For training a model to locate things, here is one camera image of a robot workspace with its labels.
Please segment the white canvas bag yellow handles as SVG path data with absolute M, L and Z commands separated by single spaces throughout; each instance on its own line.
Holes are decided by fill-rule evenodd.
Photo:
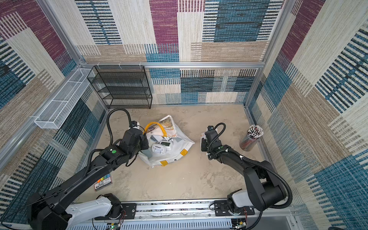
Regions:
M 145 127 L 149 148 L 139 152 L 139 157 L 148 166 L 166 166 L 186 156 L 195 144 L 179 126 L 171 115 L 158 122 L 150 122 Z

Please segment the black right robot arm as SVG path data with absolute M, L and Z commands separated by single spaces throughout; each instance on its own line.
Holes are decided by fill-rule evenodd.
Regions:
M 255 161 L 247 158 L 229 145 L 223 145 L 218 131 L 225 123 L 208 126 L 201 139 L 201 150 L 208 159 L 227 165 L 243 176 L 246 189 L 237 190 L 227 196 L 225 204 L 214 202 L 215 210 L 222 215 L 235 216 L 233 230 L 252 230 L 268 208 L 285 209 L 293 201 L 293 193 L 284 178 L 275 172 L 268 161 Z

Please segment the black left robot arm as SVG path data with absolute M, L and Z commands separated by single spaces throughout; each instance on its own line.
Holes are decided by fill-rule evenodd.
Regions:
M 120 200 L 113 194 L 102 195 L 90 202 L 77 205 L 73 201 L 103 176 L 121 165 L 129 167 L 141 150 L 149 147 L 146 133 L 127 112 L 128 130 L 123 138 L 113 140 L 110 127 L 112 110 L 106 118 L 110 135 L 109 145 L 89 153 L 87 165 L 61 185 L 43 194 L 34 193 L 27 200 L 26 217 L 33 230 L 66 230 L 89 219 L 103 217 L 121 220 L 125 211 Z

